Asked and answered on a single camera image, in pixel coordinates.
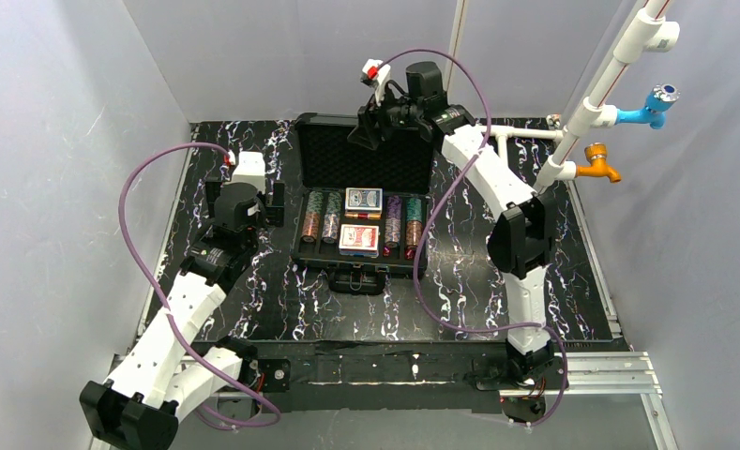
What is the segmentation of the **black poker set case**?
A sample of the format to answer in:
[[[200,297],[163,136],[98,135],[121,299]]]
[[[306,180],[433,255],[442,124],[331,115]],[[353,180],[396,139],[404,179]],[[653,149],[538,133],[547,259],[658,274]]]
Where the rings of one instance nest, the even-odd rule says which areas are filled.
[[[420,139],[416,130],[400,130],[389,141],[382,142],[377,150],[369,150],[347,141],[356,124],[357,120],[352,116],[317,112],[305,112],[294,121],[304,191],[292,258],[301,268],[325,273],[328,287],[333,292],[378,295],[390,278],[421,277],[427,267],[426,255],[418,261],[405,259],[405,204],[411,197],[422,200],[424,225],[429,215],[428,195],[434,150],[432,144]],[[384,193],[382,218],[346,218],[343,203],[346,188],[381,188]],[[380,227],[377,257],[340,254],[340,231],[335,244],[326,244],[321,238],[316,243],[301,241],[302,221],[313,190],[325,195],[321,212],[323,219],[326,198],[330,192],[336,191],[342,199],[340,226]],[[400,196],[402,200],[401,240],[396,248],[385,247],[386,203],[390,196]]]

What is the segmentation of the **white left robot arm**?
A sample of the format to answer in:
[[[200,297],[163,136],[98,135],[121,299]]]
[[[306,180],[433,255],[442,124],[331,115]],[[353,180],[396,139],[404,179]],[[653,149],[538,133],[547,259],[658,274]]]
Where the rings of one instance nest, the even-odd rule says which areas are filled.
[[[80,403],[94,438],[118,449],[167,449],[180,422],[225,384],[264,408],[278,408],[238,380],[248,343],[225,337],[205,355],[190,344],[258,251],[258,231],[284,222],[281,182],[265,195],[248,183],[206,184],[208,219],[181,262],[163,308],[104,382],[89,382]]]

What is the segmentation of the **red playing card deck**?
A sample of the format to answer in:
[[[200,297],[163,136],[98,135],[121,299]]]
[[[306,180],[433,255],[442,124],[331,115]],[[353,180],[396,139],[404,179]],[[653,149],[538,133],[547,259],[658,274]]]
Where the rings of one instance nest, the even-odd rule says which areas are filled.
[[[377,257],[379,231],[380,227],[376,225],[342,224],[338,243],[340,254]]]

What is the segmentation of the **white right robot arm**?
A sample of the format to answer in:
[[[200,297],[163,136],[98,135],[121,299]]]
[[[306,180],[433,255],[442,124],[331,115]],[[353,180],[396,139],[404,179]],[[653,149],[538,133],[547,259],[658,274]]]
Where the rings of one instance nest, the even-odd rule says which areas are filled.
[[[546,329],[544,282],[555,251],[556,204],[509,168],[489,144],[490,125],[481,126],[461,105],[447,100],[442,73],[432,61],[406,69],[408,89],[395,96],[389,66],[370,59],[362,83],[373,95],[359,108],[348,140],[375,150],[398,130],[416,130],[421,141],[460,168],[459,177],[480,194],[496,220],[487,242],[491,262],[503,276],[508,302],[506,362],[499,374],[508,383],[539,381],[554,361],[555,344]]]

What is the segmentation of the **blue playing card deck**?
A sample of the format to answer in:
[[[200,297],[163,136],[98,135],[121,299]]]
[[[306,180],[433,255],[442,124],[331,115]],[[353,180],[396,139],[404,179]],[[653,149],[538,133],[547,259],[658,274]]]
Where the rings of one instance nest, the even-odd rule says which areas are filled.
[[[345,189],[344,208],[348,212],[380,213],[384,193],[381,188],[348,187]]]

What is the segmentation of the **dark green chip stack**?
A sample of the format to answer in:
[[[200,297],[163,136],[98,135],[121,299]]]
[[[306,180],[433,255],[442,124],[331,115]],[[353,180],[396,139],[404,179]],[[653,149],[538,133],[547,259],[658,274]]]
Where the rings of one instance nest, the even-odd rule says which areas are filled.
[[[306,212],[320,214],[322,212],[323,204],[325,201],[324,197],[325,195],[321,191],[315,191],[315,190],[311,191],[308,197]]]

